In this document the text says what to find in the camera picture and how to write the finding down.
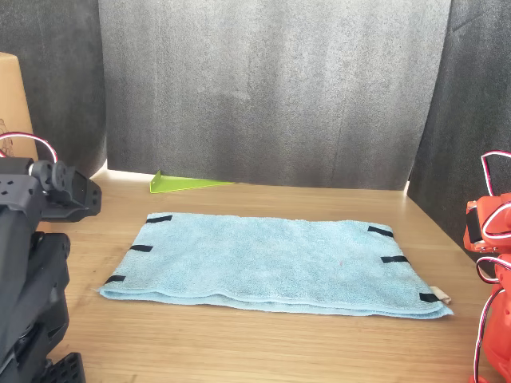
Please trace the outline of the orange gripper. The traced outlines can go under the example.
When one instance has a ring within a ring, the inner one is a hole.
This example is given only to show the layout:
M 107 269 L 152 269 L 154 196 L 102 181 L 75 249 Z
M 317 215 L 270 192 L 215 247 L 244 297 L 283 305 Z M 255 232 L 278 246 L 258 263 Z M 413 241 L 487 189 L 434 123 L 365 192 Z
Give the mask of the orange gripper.
M 510 253 L 510 194 L 469 201 L 465 215 L 465 249 L 477 253 Z

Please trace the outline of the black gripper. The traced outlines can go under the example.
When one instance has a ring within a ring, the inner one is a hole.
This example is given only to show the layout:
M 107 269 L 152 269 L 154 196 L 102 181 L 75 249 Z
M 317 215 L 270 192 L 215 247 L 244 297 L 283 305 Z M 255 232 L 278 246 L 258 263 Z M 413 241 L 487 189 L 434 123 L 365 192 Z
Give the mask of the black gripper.
M 79 222 L 101 211 L 101 188 L 83 176 L 75 167 L 51 164 L 51 173 L 44 185 L 46 206 L 42 219 L 46 222 Z

